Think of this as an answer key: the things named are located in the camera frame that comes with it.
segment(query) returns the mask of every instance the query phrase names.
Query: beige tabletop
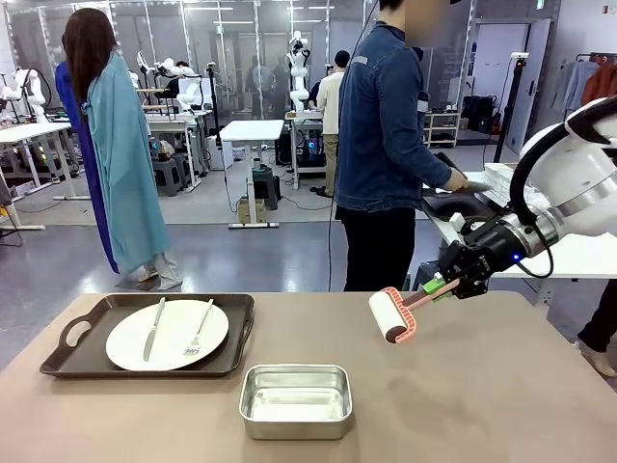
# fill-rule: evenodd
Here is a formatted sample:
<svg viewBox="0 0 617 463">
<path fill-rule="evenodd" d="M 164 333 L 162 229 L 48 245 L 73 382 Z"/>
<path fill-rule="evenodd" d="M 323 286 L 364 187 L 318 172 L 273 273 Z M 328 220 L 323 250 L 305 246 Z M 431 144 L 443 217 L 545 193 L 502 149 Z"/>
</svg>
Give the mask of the beige tabletop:
<svg viewBox="0 0 617 463">
<path fill-rule="evenodd" d="M 617 395 L 515 293 L 416 312 L 387 344 L 368 294 L 255 294 L 245 362 L 217 380 L 59 380 L 39 373 L 84 295 L 0 374 L 0 461 L 603 462 L 617 455 Z M 337 364 L 353 429 L 338 442 L 252 441 L 238 414 L 255 364 Z"/>
</svg>

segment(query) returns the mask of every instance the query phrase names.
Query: white adhesive roll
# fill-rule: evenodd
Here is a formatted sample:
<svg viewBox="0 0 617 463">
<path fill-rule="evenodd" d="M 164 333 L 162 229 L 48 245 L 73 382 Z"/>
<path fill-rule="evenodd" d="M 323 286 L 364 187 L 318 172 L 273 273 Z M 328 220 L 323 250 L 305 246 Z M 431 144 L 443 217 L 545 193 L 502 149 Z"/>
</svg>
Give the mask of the white adhesive roll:
<svg viewBox="0 0 617 463">
<path fill-rule="evenodd" d="M 368 299 L 368 306 L 388 342 L 395 343 L 396 337 L 407 331 L 405 320 L 388 294 L 383 291 L 376 292 Z"/>
</svg>

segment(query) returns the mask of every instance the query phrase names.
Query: denim jacket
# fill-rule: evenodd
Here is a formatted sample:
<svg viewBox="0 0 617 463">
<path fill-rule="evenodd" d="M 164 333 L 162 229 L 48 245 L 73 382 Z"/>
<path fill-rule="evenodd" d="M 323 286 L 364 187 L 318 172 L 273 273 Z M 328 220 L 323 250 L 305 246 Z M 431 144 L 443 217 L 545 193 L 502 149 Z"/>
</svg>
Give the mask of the denim jacket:
<svg viewBox="0 0 617 463">
<path fill-rule="evenodd" d="M 422 183 L 439 187 L 450 169 L 423 144 L 428 94 L 422 51 L 378 21 L 358 46 L 340 88 L 336 203 L 378 211 L 420 208 Z"/>
</svg>

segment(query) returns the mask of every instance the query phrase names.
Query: teal cloth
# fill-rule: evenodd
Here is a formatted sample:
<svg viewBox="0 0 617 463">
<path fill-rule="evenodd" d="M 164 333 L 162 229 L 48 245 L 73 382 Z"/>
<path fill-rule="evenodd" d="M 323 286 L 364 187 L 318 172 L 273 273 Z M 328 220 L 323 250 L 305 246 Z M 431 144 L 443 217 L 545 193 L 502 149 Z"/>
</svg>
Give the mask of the teal cloth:
<svg viewBox="0 0 617 463">
<path fill-rule="evenodd" d="M 146 115 L 117 52 L 90 85 L 85 107 L 114 259 L 121 273 L 130 273 L 171 245 L 154 183 Z"/>
</svg>

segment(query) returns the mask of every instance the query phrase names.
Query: fork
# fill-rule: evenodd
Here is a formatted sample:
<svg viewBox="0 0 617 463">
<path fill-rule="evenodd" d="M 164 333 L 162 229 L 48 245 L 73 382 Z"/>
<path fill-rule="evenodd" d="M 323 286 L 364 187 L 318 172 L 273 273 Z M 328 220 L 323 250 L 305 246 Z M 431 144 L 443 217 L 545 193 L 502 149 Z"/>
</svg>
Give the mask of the fork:
<svg viewBox="0 0 617 463">
<path fill-rule="evenodd" d="M 205 320 L 210 315 L 210 310 L 212 309 L 212 304 L 213 303 L 214 303 L 214 299 L 210 299 L 208 301 L 208 307 L 205 308 L 205 312 L 203 313 L 203 318 L 201 319 L 200 329 L 197 330 L 197 333 L 195 335 L 195 338 L 193 339 L 193 342 L 191 342 L 186 347 L 186 349 L 184 350 L 184 355 L 190 356 L 190 355 L 197 355 L 197 354 L 200 353 L 200 350 L 201 350 L 201 346 L 200 346 L 201 330 L 203 329 L 203 326 L 205 326 Z"/>
</svg>

